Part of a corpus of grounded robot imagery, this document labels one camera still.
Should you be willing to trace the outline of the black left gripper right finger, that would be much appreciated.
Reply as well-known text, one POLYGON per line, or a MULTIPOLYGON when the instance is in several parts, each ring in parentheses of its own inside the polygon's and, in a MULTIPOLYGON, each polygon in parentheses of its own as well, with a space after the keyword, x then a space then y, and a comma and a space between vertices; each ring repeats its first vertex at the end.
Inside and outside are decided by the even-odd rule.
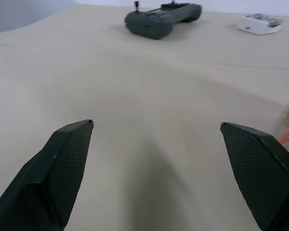
POLYGON ((262 231, 289 231, 289 152, 270 134, 220 127, 240 192, 262 231))

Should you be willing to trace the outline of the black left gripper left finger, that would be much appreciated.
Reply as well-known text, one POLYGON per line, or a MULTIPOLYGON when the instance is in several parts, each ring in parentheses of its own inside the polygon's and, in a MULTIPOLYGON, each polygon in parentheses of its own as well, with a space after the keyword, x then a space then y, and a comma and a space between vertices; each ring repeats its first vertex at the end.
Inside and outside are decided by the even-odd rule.
POLYGON ((0 197, 0 231, 63 231, 86 166, 94 123, 56 130, 0 197))

